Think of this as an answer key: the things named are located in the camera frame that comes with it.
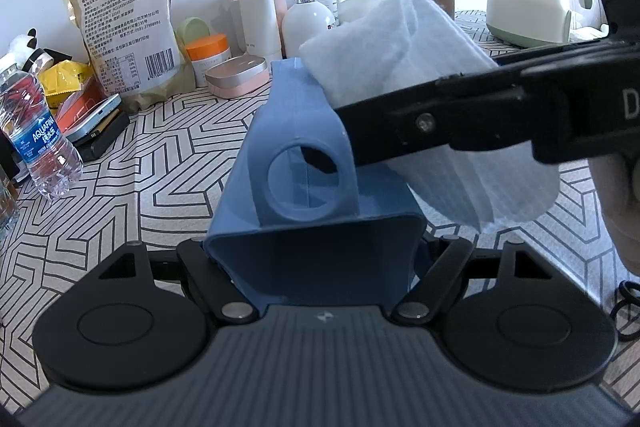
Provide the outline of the person hand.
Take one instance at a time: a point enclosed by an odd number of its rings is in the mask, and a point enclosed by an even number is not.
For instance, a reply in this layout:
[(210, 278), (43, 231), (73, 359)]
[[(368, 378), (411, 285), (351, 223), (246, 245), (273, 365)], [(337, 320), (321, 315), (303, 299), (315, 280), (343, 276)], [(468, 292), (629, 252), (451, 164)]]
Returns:
[(588, 160), (603, 220), (618, 257), (634, 275), (640, 272), (639, 159), (620, 154)]

